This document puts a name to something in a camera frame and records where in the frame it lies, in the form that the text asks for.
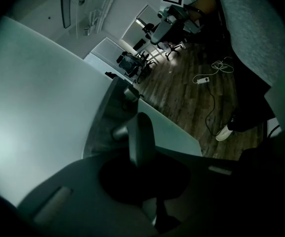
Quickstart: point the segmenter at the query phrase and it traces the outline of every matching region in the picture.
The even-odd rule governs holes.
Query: white wall
[[[160,23],[160,18],[158,18],[158,11],[155,11],[150,6],[146,8],[146,10],[143,11],[141,15],[139,15],[139,18],[142,19],[146,24],[154,24],[157,25]]]
[[[98,70],[105,77],[107,77],[107,75],[105,75],[105,72],[112,72],[113,74],[118,75],[123,80],[126,80],[127,82],[132,84],[132,82],[128,80],[123,74],[121,74],[116,69],[112,68],[109,64],[101,60],[99,57],[95,56],[93,53],[89,53],[87,57],[85,57],[84,61],[89,65],[91,65],[91,67]]]
[[[56,43],[79,56],[81,59],[84,59],[105,38],[111,39],[130,53],[135,52],[126,42],[116,39],[104,30],[101,30],[98,34],[94,32],[89,36],[84,36],[83,33],[80,32],[77,38],[74,27],[68,33],[62,35]]]
[[[141,25],[134,21],[124,35],[123,40],[131,47],[134,47],[141,39],[146,42],[148,41],[145,35],[146,33],[143,31]]]
[[[111,80],[33,30],[0,23],[0,195],[17,205],[81,159]]]
[[[119,64],[117,63],[117,59],[119,56],[124,52],[124,49],[122,49],[119,45],[117,45],[112,40],[106,38],[100,44],[98,44],[92,51],[94,55],[99,57],[101,60],[106,62],[108,65],[110,65],[112,68],[117,70],[119,73],[124,75],[126,73],[125,70],[119,67]]]
[[[117,39],[123,38],[135,18],[149,5],[156,12],[160,9],[160,0],[114,0],[105,19],[103,28]]]
[[[71,26],[67,29],[63,26],[60,0],[17,0],[9,15],[21,24],[56,41],[76,24],[77,1],[71,0]],[[78,6],[78,21],[87,16],[86,11],[86,3]]]

